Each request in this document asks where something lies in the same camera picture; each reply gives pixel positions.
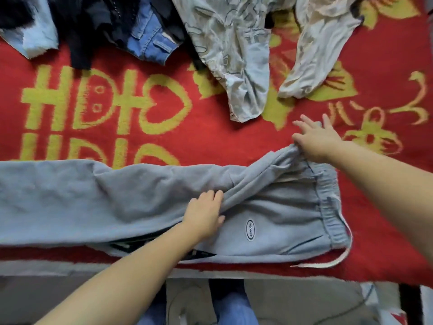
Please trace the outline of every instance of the oval logo patch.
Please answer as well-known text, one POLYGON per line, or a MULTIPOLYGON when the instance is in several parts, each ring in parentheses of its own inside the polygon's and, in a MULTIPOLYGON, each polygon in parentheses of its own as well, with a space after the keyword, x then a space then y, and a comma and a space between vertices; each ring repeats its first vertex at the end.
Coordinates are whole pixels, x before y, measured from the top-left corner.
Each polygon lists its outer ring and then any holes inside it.
POLYGON ((252 241, 254 239, 254 236, 256 235, 256 227, 251 219, 247 221, 245 231, 246 238, 249 241, 252 241))

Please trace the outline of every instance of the red blanket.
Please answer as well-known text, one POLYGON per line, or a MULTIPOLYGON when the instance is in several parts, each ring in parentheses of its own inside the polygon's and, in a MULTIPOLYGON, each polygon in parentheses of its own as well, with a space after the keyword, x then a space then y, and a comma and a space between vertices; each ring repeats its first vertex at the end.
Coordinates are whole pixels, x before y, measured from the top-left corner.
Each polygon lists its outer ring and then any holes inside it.
MULTIPOLYGON (((345 139, 433 171, 433 67, 422 9, 422 0, 364 1, 364 25, 346 44, 324 85, 303 100, 276 98, 294 64, 299 36, 292 14, 276 14, 268 103, 261 117, 246 124, 229 120, 223 89, 209 73, 196 72, 181 49, 165 67, 115 48, 100 49, 92 70, 81 73, 69 67, 65 45, 28 61, 1 42, 0 159, 92 158, 115 169, 133 163, 249 165, 291 144, 297 130, 291 121, 300 114, 319 120, 328 113, 345 139)), ((340 174, 339 179, 354 245, 337 267, 190 267, 433 286, 425 259, 347 178, 340 174)), ((85 247, 0 249, 0 260, 29 259, 115 260, 85 247)))

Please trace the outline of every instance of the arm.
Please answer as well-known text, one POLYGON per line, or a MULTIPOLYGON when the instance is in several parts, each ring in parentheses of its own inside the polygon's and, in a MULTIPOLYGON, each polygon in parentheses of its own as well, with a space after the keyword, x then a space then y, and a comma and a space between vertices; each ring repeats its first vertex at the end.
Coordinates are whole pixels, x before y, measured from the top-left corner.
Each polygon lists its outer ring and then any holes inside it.
POLYGON ((433 264, 433 174, 342 141, 327 115, 323 128, 302 115, 295 133, 306 157, 344 172, 433 264))
POLYGON ((95 275, 36 324, 135 324, 177 262, 223 223, 222 200, 222 191, 193 198, 181 223, 95 275))

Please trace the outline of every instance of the person's leg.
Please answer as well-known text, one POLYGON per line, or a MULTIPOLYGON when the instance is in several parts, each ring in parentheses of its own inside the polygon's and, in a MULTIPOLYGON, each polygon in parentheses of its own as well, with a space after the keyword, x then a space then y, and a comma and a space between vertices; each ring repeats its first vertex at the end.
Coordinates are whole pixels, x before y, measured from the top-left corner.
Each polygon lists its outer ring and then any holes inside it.
POLYGON ((243 279, 209 279, 209 288, 219 325, 258 325, 243 279))
POLYGON ((164 325, 166 309, 167 291, 164 283, 137 325, 164 325))

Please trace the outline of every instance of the hand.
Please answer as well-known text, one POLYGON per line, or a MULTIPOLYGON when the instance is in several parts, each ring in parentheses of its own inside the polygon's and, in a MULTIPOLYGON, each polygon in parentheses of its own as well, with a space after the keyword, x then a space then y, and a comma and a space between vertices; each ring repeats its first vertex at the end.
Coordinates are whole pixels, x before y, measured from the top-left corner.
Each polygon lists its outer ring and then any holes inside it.
POLYGON ((215 194, 210 190, 188 203, 182 224, 197 234, 199 241, 214 235, 223 224, 225 216, 219 215, 223 197, 222 191, 219 190, 215 194))
POLYGON ((293 121, 299 126, 302 133, 295 133, 292 138, 304 151, 305 157, 316 163, 329 163, 330 153, 342 140, 332 127, 328 115, 323 114, 323 128, 305 115, 301 115, 302 121, 293 121))

